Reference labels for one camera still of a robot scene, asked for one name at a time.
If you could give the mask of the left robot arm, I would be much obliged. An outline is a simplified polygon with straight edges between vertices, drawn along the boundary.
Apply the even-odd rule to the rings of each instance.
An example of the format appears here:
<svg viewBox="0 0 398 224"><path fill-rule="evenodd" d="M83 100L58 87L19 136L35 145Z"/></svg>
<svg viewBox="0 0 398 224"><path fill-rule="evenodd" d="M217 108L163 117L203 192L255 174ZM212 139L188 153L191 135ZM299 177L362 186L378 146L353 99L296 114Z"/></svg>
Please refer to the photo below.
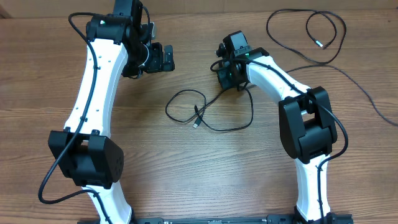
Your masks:
<svg viewBox="0 0 398 224"><path fill-rule="evenodd" d="M48 145L53 166L92 199L100 223L135 223L120 178L123 150L111 140L111 113L121 77L171 72L173 48L155 41L155 24L140 1L116 1L107 15L91 13L81 33L87 45L80 90L61 131L52 131Z"/></svg>

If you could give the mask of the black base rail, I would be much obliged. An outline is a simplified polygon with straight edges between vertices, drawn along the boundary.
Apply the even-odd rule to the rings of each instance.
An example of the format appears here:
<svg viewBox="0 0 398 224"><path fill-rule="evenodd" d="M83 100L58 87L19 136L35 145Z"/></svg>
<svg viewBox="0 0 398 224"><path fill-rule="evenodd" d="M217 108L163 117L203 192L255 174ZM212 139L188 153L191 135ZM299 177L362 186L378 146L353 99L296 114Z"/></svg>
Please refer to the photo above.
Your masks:
<svg viewBox="0 0 398 224"><path fill-rule="evenodd" d="M331 224L353 224L352 215L327 215L324 223ZM79 224L100 223L99 220L78 221ZM139 224L293 224L305 223L298 221L294 215L268 215L266 217L234 217L234 218L186 218L186 219L163 219L163 218L140 218Z"/></svg>

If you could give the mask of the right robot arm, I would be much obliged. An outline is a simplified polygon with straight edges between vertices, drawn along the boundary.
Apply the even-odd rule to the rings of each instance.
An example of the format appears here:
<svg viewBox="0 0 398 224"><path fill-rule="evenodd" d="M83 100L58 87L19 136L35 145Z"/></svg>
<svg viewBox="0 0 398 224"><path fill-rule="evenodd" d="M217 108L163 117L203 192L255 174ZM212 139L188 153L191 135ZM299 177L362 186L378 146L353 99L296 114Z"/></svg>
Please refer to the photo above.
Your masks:
<svg viewBox="0 0 398 224"><path fill-rule="evenodd" d="M326 90L290 77L266 50L253 49L241 31L227 35L215 53L222 58L217 72L222 89L252 83L278 105L280 140L297 173L292 221L336 223L327 201L326 168L337 133Z"/></svg>

